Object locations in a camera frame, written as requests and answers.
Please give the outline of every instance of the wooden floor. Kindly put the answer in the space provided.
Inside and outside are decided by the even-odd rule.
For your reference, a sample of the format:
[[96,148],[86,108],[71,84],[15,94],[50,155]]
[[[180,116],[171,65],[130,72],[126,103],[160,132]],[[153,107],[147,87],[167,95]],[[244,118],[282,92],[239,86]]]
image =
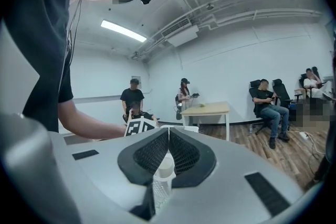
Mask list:
[[[307,190],[307,183],[314,177],[315,172],[321,162],[323,155],[317,155],[318,160],[312,156],[312,141],[305,140],[299,133],[290,133],[290,141],[284,143],[276,139],[276,148],[272,150],[268,146],[270,137],[270,129],[261,130],[258,135],[255,134],[256,126],[252,134],[249,133],[249,125],[233,125],[230,126],[230,141],[243,145],[247,149],[258,154],[260,157],[272,163],[281,171],[292,177],[301,186],[303,190]],[[206,135],[226,139],[225,126],[201,126],[200,132]],[[312,135],[317,150],[324,152],[325,141],[329,129],[329,122],[311,122],[302,126],[291,126],[290,131],[306,131]]]

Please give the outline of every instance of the blue jeans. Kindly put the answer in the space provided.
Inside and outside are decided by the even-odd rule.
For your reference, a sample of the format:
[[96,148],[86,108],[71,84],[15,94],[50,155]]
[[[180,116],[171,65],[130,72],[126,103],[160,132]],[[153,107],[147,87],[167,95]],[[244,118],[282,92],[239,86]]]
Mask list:
[[285,134],[288,127],[289,110],[277,105],[269,105],[260,112],[261,118],[273,120],[271,137],[277,137],[278,125],[282,116],[281,133]]

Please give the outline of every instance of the air conditioning unit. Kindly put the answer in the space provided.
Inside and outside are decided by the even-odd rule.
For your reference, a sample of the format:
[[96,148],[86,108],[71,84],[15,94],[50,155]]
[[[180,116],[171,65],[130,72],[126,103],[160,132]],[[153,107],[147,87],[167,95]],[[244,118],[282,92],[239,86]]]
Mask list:
[[191,26],[191,22],[188,18],[185,18],[183,20],[180,20],[178,23],[170,26],[165,31],[162,31],[161,34],[165,38],[169,38],[171,36],[174,36],[175,34],[181,32],[183,29],[188,28]]
[[170,38],[167,39],[167,41],[170,44],[172,44],[174,47],[178,47],[178,46],[180,46],[180,45],[198,37],[197,32],[198,32],[198,26],[194,25],[192,27],[189,27],[189,28],[177,33],[174,36],[171,36]]

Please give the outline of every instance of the power strip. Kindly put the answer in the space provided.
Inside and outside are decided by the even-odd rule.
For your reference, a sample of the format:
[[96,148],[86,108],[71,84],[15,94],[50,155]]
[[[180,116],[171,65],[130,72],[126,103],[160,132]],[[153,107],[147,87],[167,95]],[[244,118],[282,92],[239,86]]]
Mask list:
[[302,136],[303,139],[306,139],[306,140],[308,139],[308,135],[306,135],[305,132],[300,132],[299,134]]

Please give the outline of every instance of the wooden table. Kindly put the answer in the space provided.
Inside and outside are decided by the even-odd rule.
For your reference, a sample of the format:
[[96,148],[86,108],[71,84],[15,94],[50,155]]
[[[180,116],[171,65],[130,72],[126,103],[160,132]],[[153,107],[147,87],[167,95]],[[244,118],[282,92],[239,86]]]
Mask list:
[[186,126],[185,117],[186,116],[216,116],[216,115],[225,115],[226,123],[226,140],[230,141],[230,128],[229,128],[229,112],[230,107],[227,102],[220,103],[210,103],[205,104],[205,106],[200,107],[193,106],[186,109],[181,113],[183,125]]

